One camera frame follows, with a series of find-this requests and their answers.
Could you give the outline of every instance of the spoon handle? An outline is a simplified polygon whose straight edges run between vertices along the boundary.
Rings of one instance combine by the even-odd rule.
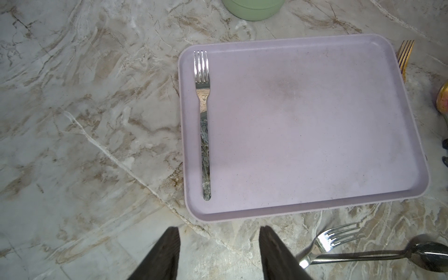
[[[311,264],[320,264],[320,263],[339,263],[339,262],[357,262],[357,261],[381,261],[387,259],[399,259],[406,258],[405,254],[392,255],[392,256],[368,256],[368,257],[340,257],[340,256],[320,256],[315,258]]]

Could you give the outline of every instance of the spoon bowl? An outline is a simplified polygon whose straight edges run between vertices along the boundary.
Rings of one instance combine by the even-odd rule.
[[[437,242],[424,242],[409,248],[409,260],[421,268],[448,272],[448,247]]]

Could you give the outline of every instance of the metal cutlery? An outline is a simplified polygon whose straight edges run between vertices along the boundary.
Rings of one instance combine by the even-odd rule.
[[[202,194],[210,200],[210,160],[208,147],[207,98],[210,94],[210,77],[207,51],[194,52],[194,82],[199,97],[202,157]]]
[[[435,272],[448,272],[448,247],[437,242],[423,242],[415,244],[396,255],[371,255],[344,257],[325,255],[315,258],[311,264],[339,263],[352,261],[378,261],[389,259],[408,258],[421,268]]]
[[[344,224],[324,231],[314,240],[310,251],[299,261],[302,268],[308,267],[318,256],[339,245],[364,237],[357,223]]]
[[[409,56],[411,55],[412,48],[414,47],[414,40],[403,41],[400,48],[396,52],[396,58],[398,60],[398,66],[400,67],[403,81],[406,82],[406,67],[408,66]]]

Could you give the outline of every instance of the tray rim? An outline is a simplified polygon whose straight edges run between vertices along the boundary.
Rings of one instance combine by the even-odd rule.
[[[210,43],[210,44],[197,44],[197,45],[191,45],[188,46],[187,48],[185,48],[179,55],[179,58],[177,60],[177,74],[179,77],[179,81],[180,81],[180,77],[181,77],[181,67],[180,67],[180,63],[181,63],[181,59],[183,57],[183,55],[193,49],[193,48],[197,48],[197,47],[201,47],[201,46],[216,46],[216,45],[226,45],[226,44],[252,44],[252,43],[259,43],[259,42],[272,42],[272,41],[294,41],[294,40],[298,40],[298,39],[315,39],[315,38],[340,38],[340,37],[378,37],[381,40],[383,40],[384,42],[387,43],[388,47],[393,51],[393,53],[395,53],[392,44],[389,42],[388,39],[386,39],[384,36],[376,34],[376,33],[366,33],[366,34],[347,34],[347,35],[331,35],[331,36],[311,36],[311,37],[298,37],[298,38],[282,38],[282,39],[263,39],[263,40],[254,40],[254,41],[236,41],[236,42],[221,42],[221,43]],[[418,127],[417,127],[417,123],[415,121],[415,117],[414,117],[414,112],[412,110],[410,101],[409,101],[409,95],[408,92],[406,90],[405,87],[405,83],[403,81],[403,79],[401,79],[401,85],[404,88],[405,91],[405,98],[406,98],[406,102],[407,102],[407,107],[410,111],[410,114],[412,116],[412,122],[414,125],[414,130],[416,132],[417,135],[417,140],[420,146],[420,150],[419,152],[421,152],[421,154],[423,155],[423,162],[425,164],[425,175],[427,175],[427,185],[422,188],[422,191],[419,191],[419,189],[414,190],[418,191],[418,194],[411,194],[411,195],[405,195],[406,193],[413,193],[412,189],[409,190],[402,190],[402,191],[395,191],[395,192],[390,192],[390,193],[380,193],[380,194],[370,194],[370,195],[363,195],[363,196],[356,196],[356,197],[350,197],[350,198],[339,198],[339,199],[331,199],[331,200],[323,200],[323,201],[318,201],[318,202],[306,202],[306,203],[297,203],[297,204],[291,204],[291,205],[279,205],[279,206],[275,206],[275,207],[262,207],[262,208],[253,208],[253,209],[245,209],[245,210],[237,210],[237,211],[228,211],[228,212],[218,212],[218,213],[212,213],[212,214],[203,214],[202,217],[207,217],[207,216],[217,216],[217,215],[222,215],[222,214],[228,214],[228,213],[247,213],[247,212],[251,212],[251,211],[268,211],[270,209],[280,209],[280,208],[289,208],[289,207],[294,207],[297,205],[307,205],[310,203],[316,204],[316,203],[326,203],[329,201],[333,201],[333,202],[337,202],[337,201],[344,201],[346,199],[350,199],[350,200],[360,200],[359,202],[356,203],[337,203],[337,205],[334,206],[330,206],[330,207],[319,207],[319,208],[313,208],[313,209],[304,209],[304,210],[292,210],[292,211],[282,211],[282,212],[275,212],[275,213],[266,213],[266,214],[260,214],[260,215],[241,215],[241,216],[237,216],[237,217],[231,217],[231,218],[223,218],[223,219],[203,219],[203,218],[199,218],[198,215],[195,214],[195,211],[193,209],[190,208],[189,202],[188,202],[188,195],[187,195],[187,187],[186,187],[186,181],[184,180],[184,201],[185,201],[185,206],[188,210],[188,212],[198,221],[204,222],[204,223],[215,223],[215,222],[224,222],[224,221],[231,221],[231,220],[241,220],[241,219],[255,219],[255,218],[262,218],[262,217],[269,217],[269,216],[278,216],[278,215],[290,215],[290,214],[298,214],[298,213],[306,213],[306,212],[314,212],[314,211],[322,211],[322,210],[329,210],[329,209],[337,209],[337,208],[343,208],[343,207],[354,207],[354,206],[360,206],[360,205],[368,205],[368,204],[377,204],[377,203],[383,203],[383,202],[390,202],[390,201],[402,201],[405,199],[413,199],[413,198],[418,198],[423,196],[429,189],[429,186],[431,185],[431,173],[429,171],[429,165],[428,165],[428,160],[425,154],[425,151],[423,149],[423,144],[422,144],[422,139],[420,136],[420,133],[418,131]],[[184,142],[184,129],[183,129],[183,110],[182,110],[182,89],[181,89],[181,83],[179,83],[179,103],[180,103],[180,116],[181,116],[181,138],[182,138],[182,159],[183,159],[183,165],[182,165],[182,169],[184,172],[184,176],[185,176],[185,142]],[[383,196],[384,194],[389,194],[392,197],[388,198],[388,199],[374,199],[377,196]],[[370,198],[368,202],[363,202],[362,200]]]

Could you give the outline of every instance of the fork tines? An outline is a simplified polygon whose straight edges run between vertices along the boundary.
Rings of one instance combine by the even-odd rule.
[[[195,83],[208,83],[207,51],[194,51],[194,81]]]
[[[398,65],[400,67],[400,71],[403,73],[406,64],[408,62],[409,56],[411,54],[412,48],[414,47],[414,40],[406,40],[403,41],[400,48],[396,53],[396,58],[398,60]]]
[[[344,244],[353,240],[364,237],[361,227],[357,223],[344,224],[330,229],[327,233],[327,238],[331,240],[332,246]]]

